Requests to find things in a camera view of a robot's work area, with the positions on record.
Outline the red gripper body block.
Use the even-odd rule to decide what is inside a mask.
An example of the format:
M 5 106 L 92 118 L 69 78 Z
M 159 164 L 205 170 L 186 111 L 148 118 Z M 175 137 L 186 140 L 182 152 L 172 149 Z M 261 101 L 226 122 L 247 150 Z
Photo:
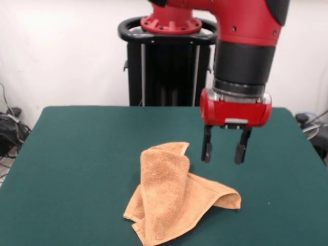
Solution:
M 271 112 L 268 93 L 258 99 L 237 98 L 205 88 L 200 96 L 200 115 L 207 126 L 259 128 L 268 122 Z

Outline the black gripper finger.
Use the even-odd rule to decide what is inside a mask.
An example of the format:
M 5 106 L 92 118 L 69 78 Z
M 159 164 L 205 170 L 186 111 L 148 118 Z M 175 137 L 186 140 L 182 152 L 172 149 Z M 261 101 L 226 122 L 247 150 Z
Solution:
M 245 153 L 247 151 L 247 145 L 251 133 L 252 133 L 252 128 L 243 129 L 240 141 L 238 142 L 236 147 L 235 157 L 234 157 L 234 162 L 238 165 L 244 162 Z
M 213 126 L 209 126 L 209 125 L 204 126 L 201 160 L 205 163 L 209 163 L 210 160 L 211 160 L 211 154 L 212 154 L 212 143 L 211 143 L 212 127 Z

